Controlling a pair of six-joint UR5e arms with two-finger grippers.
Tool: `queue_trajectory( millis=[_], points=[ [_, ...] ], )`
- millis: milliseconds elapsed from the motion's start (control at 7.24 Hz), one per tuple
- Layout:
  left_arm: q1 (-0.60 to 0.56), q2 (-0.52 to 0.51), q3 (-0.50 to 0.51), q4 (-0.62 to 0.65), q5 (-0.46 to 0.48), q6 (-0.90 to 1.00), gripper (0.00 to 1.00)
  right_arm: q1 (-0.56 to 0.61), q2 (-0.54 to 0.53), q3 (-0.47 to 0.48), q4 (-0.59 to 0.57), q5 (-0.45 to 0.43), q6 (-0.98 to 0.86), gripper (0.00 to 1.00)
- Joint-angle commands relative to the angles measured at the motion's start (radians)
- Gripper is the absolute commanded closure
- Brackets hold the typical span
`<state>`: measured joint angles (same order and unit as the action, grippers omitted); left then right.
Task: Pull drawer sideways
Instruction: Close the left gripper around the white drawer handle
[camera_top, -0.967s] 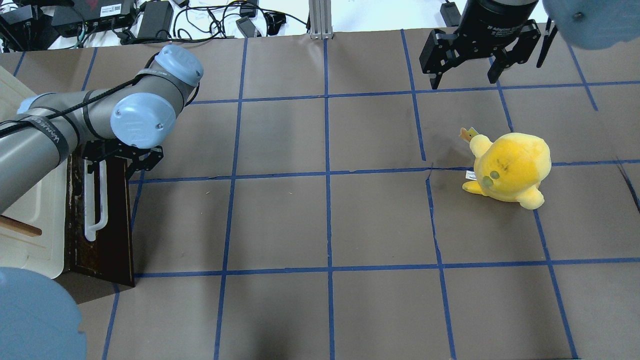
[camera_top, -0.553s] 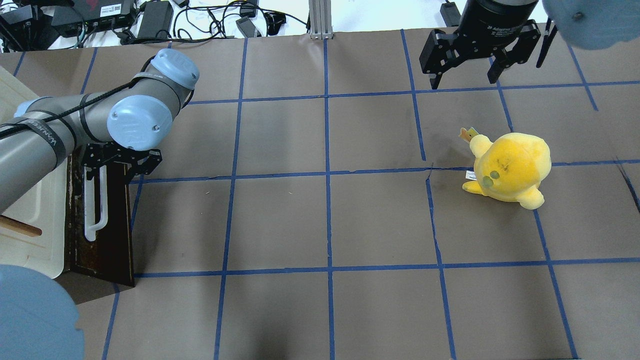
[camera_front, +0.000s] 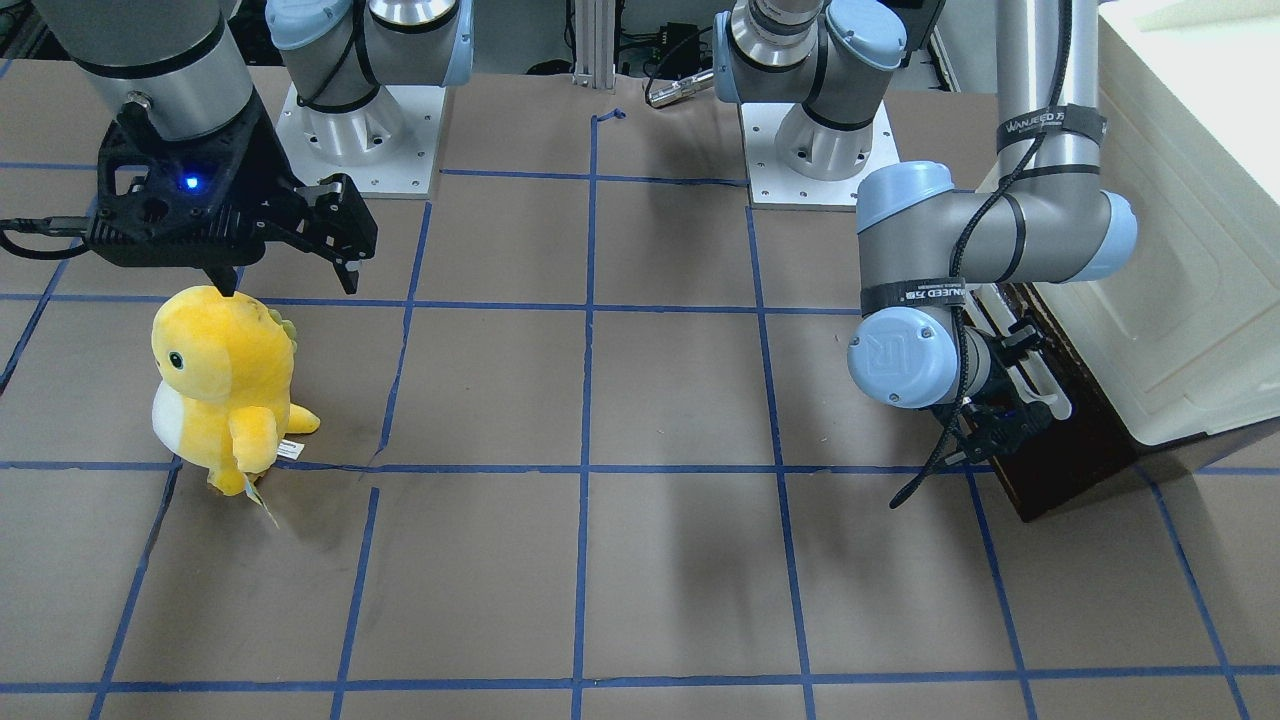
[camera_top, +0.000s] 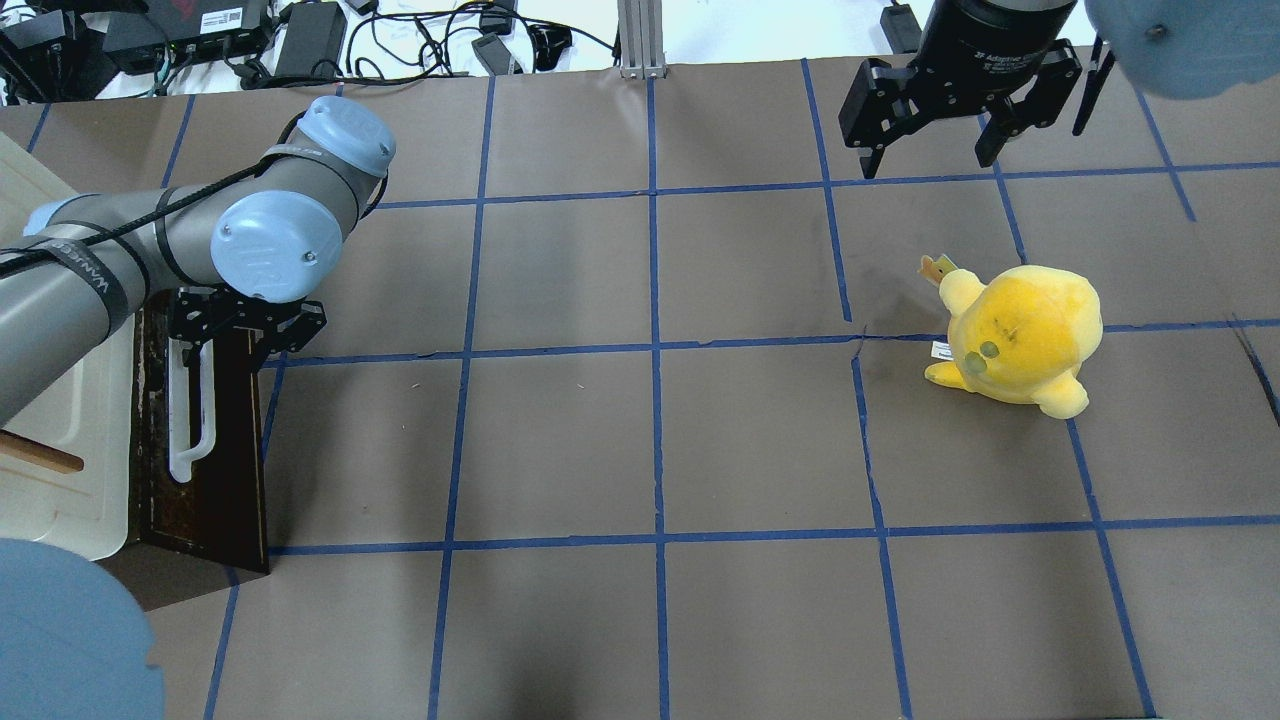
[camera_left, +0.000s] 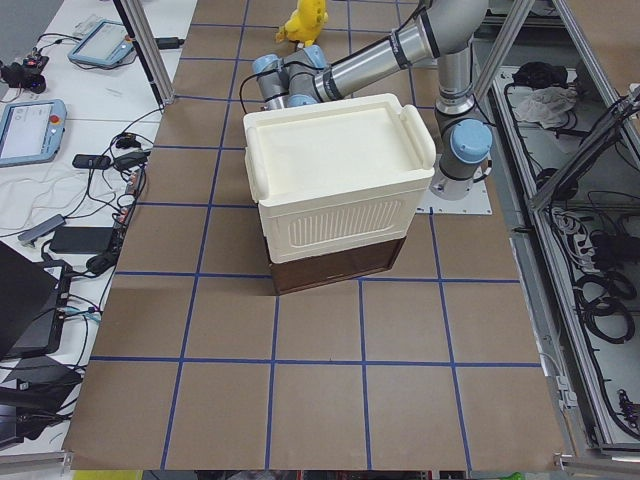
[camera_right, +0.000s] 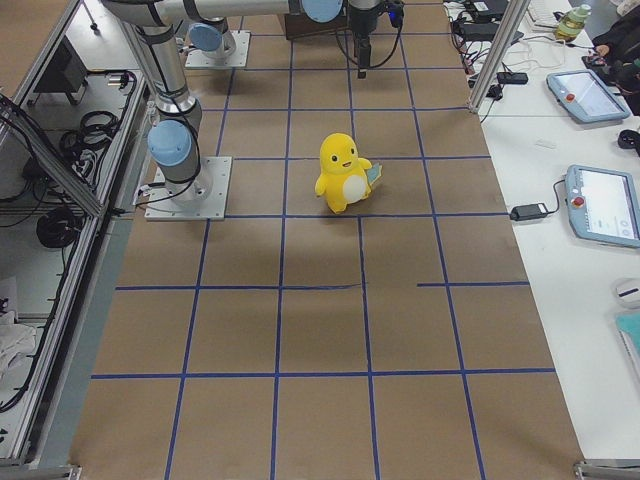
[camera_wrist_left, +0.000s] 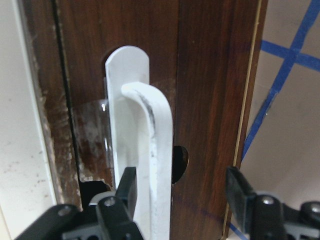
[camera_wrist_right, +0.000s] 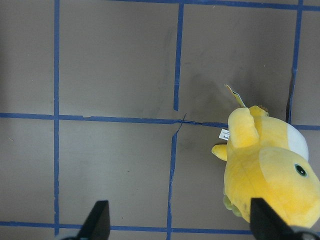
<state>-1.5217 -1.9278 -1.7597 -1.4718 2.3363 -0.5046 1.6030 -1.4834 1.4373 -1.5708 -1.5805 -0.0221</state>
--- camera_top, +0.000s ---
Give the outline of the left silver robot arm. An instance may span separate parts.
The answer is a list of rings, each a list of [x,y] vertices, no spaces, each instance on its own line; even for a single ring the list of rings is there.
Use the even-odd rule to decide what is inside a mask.
[[[266,304],[311,295],[396,151],[375,111],[321,96],[255,164],[220,181],[37,208],[3,241],[3,420],[156,293],[225,286]]]

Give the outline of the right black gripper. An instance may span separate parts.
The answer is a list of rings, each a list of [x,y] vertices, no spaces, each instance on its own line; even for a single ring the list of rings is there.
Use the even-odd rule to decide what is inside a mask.
[[[1060,117],[1082,65],[1061,31],[1074,1],[937,1],[905,67],[864,60],[838,111],[844,143],[865,179],[916,126],[989,114],[975,142],[980,167],[1005,145]]]

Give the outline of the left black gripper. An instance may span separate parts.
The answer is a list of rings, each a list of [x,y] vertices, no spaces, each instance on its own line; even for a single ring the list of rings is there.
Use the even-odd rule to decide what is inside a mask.
[[[260,333],[250,351],[248,369],[255,375],[271,356],[303,348],[325,325],[319,301],[271,304],[229,287],[178,290],[168,311],[168,336],[180,341],[180,361],[187,369],[200,369],[209,341],[227,331]]]

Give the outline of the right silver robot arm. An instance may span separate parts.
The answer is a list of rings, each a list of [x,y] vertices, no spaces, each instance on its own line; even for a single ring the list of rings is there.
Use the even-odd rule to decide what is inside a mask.
[[[1084,82],[1071,132],[1088,126],[1108,77],[1158,97],[1216,97],[1277,73],[1275,1],[1088,1],[1094,44],[1082,60],[1061,36],[1073,1],[938,1],[914,58],[858,68],[838,127],[861,173],[878,174],[884,151],[925,126],[986,117],[975,142],[980,167],[1029,128],[1060,118]]]

